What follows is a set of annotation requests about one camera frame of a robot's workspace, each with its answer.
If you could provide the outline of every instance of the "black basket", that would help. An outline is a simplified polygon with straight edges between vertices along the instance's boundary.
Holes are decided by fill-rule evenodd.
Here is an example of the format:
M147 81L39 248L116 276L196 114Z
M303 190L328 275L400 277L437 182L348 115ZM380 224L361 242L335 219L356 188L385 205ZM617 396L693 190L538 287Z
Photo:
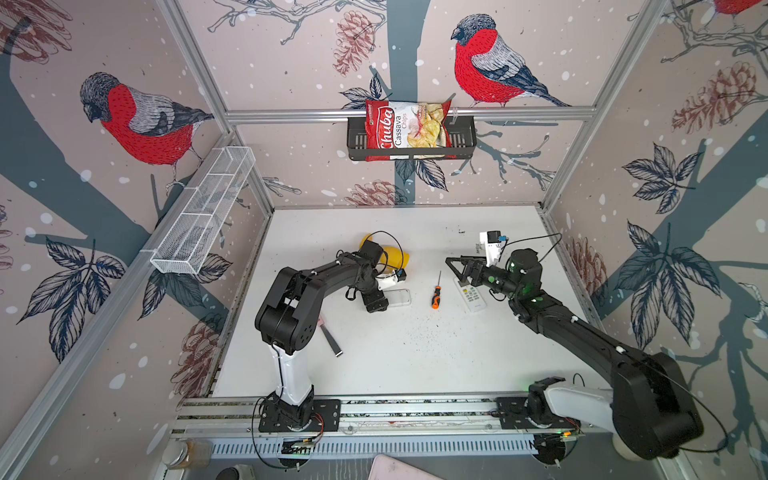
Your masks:
M349 149L349 159L364 161L366 157L389 157L397 155L409 160L419 160L417 157L429 155L430 160L468 160L475 153L478 144L477 131L475 131L475 118L471 115L460 116L451 124L453 117L446 117L444 121L448 137L451 139L451 147L437 148L368 148L368 135L366 134L366 119L363 117L347 118L346 122L346 146Z

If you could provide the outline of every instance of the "orange screwdriver handle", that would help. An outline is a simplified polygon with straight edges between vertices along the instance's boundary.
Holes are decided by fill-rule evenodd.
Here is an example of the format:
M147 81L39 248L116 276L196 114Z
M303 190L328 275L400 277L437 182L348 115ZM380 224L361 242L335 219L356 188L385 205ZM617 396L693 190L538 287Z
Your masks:
M440 307L440 287L435 287L435 293L432 295L432 308L437 310Z

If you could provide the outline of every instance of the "bird illustration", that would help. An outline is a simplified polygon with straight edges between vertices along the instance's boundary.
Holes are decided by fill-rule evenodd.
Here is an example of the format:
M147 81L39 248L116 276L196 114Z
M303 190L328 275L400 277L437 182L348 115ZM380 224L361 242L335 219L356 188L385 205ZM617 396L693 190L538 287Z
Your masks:
M490 15L464 17L451 35L456 40L456 81L475 103L507 104L512 98L539 97L559 107L568 104L549 94L525 66L525 59L504 43Z
M736 23L736 15L740 14L744 10L747 10L748 8L751 8L758 3L760 3L762 0L709 0L710 3L713 4L713 12L711 12L712 16L709 17L709 19L704 22L704 25L701 27L702 30L706 31L708 30L708 26L710 22L717 16L717 14L722 13L725 15L730 15L731 19L733 20L733 27L728 31L728 33L735 31L735 30L743 30L744 25L738 25ZM685 8L688 8L692 5L695 5L697 3L704 2L704 0L692 0L691 2L684 3L680 7L678 7L678 10L684 10Z
M176 181L176 163L192 152L192 137L197 128L212 119L197 108L185 107L164 95L145 94L120 83L104 72L88 77L80 88L80 101L88 120L101 120L101 124L133 158L151 165L173 165Z

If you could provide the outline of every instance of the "screwdriver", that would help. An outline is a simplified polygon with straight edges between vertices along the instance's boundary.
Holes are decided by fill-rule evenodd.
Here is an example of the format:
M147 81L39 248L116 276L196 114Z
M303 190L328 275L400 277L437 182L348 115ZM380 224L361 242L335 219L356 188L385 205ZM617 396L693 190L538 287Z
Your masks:
M440 307L440 277L442 276L442 270L437 276L437 286L435 287L435 293L432 294L432 308L437 310Z

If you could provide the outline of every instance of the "bird head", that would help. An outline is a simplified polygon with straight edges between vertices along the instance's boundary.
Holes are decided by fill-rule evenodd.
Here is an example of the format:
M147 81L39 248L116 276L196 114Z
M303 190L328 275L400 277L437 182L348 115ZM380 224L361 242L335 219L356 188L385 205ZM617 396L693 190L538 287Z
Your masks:
M120 84L119 80L104 72L86 78L80 87L80 101L88 121L112 121L109 111L109 92Z
M481 30L495 30L496 22L493 21L490 15L485 13L476 13L468 17L464 17L451 35L451 40L456 40L462 47L466 47L467 43L472 40L472 37Z

